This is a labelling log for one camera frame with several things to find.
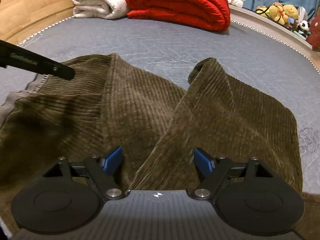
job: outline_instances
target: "gray mattress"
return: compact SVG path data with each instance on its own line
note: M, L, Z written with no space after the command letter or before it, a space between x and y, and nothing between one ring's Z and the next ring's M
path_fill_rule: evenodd
M27 40L23 47L57 61L86 54L118 53L132 65L188 88L187 77L204 58L289 108L298 123L304 191L320 193L320 75L288 46L231 23L224 33L151 20L68 19ZM0 69L0 105L23 90L34 74Z

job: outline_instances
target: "white towel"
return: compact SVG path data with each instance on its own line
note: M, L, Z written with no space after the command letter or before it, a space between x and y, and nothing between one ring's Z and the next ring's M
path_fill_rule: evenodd
M125 0L72 0L72 2L76 5L73 9L75 18L117 19L125 17L130 10Z

